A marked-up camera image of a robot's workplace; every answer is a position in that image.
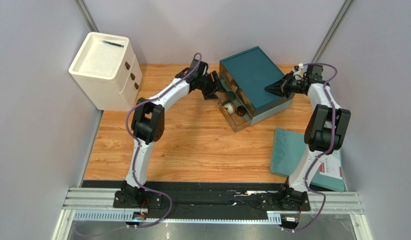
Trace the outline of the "black-lid powder jar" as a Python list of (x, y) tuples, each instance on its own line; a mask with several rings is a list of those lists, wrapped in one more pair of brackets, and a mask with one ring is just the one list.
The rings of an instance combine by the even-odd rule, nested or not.
[(234, 107), (234, 105), (232, 103), (226, 104), (223, 106), (223, 108), (225, 109), (225, 111), (229, 114), (232, 115), (236, 112), (236, 108)]

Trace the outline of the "dark brown small jar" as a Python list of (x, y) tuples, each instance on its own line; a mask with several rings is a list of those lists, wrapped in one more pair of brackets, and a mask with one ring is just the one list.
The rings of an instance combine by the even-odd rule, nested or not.
[(237, 106), (237, 108), (236, 108), (236, 114), (237, 114), (239, 117), (243, 117), (243, 116), (246, 114), (246, 112), (247, 112), (247, 109), (246, 109), (243, 105)]

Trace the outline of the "transparent drawer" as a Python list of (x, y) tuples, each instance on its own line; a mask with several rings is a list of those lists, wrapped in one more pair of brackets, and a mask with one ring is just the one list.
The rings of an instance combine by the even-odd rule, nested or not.
[(232, 130), (237, 133), (251, 125), (252, 116), (237, 97), (231, 85), (220, 73), (218, 76), (225, 92), (217, 91), (215, 102)]

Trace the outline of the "dark green round disc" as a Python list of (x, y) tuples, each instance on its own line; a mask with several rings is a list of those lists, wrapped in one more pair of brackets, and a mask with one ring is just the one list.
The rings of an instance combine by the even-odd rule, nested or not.
[(227, 95), (228, 99), (231, 100), (231, 101), (236, 99), (236, 94), (233, 91), (228, 91), (226, 93), (226, 95)]

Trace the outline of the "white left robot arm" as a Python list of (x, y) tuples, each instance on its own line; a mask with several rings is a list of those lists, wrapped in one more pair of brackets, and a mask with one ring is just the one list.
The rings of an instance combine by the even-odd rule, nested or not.
[(216, 99), (217, 92), (227, 92), (218, 73), (209, 72), (206, 62), (194, 58), (161, 92), (148, 99), (140, 98), (129, 111), (132, 122), (125, 126), (133, 138), (133, 156), (129, 172), (115, 192), (114, 208), (140, 208), (147, 202), (147, 170), (155, 144), (164, 134), (165, 113), (194, 90), (200, 90), (205, 100)]

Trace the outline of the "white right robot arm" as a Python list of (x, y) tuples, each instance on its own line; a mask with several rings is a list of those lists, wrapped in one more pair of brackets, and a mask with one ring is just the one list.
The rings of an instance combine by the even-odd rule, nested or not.
[(294, 172), (281, 185), (277, 203), (284, 210), (300, 210), (322, 162), (344, 142), (351, 112), (342, 108), (331, 94), (330, 81), (322, 73), (326, 63), (300, 63), (280, 80), (266, 86), (266, 92), (288, 98), (308, 96), (313, 113), (304, 133), (305, 152)]

